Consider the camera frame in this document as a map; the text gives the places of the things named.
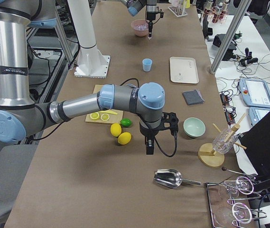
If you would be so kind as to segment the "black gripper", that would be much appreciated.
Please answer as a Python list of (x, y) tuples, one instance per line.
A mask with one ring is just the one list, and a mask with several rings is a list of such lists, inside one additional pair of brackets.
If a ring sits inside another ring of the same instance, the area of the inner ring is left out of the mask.
[(160, 14), (160, 18), (163, 18), (164, 12), (163, 11), (155, 11), (155, 12), (146, 12), (146, 22), (149, 26), (149, 37), (152, 37), (152, 30), (153, 30), (153, 21), (156, 19), (156, 15)]
[(139, 118), (143, 122), (140, 123), (140, 132), (145, 136), (147, 155), (154, 154), (154, 137), (158, 134), (159, 131), (170, 130), (171, 135), (174, 136), (175, 140), (177, 140), (179, 119), (177, 118), (176, 113), (163, 112), (160, 119), (160, 124), (157, 127), (152, 127), (151, 123), (145, 121), (140, 114)]

